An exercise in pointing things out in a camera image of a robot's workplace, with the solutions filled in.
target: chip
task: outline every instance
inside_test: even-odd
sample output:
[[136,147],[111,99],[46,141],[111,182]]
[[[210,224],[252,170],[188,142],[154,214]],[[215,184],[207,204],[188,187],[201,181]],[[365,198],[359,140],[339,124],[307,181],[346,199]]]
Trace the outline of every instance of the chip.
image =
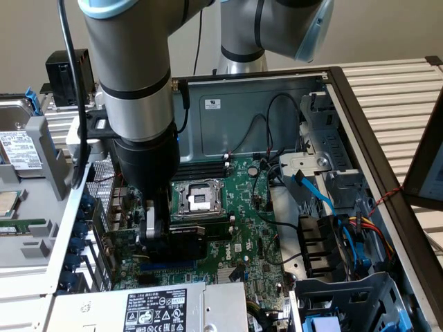
[[263,272],[271,272],[271,266],[269,264],[263,264],[262,271]]

